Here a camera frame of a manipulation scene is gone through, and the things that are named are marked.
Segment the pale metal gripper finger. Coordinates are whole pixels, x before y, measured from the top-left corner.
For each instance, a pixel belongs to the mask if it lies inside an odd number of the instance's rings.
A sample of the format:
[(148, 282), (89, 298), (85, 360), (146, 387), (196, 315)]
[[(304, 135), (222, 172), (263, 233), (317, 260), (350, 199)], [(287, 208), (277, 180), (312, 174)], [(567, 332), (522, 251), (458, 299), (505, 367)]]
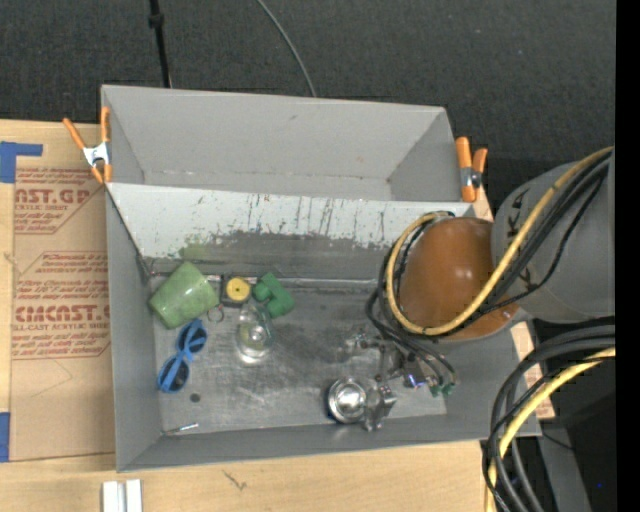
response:
[(383, 343), (381, 340), (366, 332), (360, 331), (354, 333), (345, 341), (345, 352), (347, 354), (355, 354), (360, 350), (381, 350)]
[(380, 383), (367, 391), (363, 426), (368, 432), (382, 427), (397, 401), (397, 396), (388, 384)]

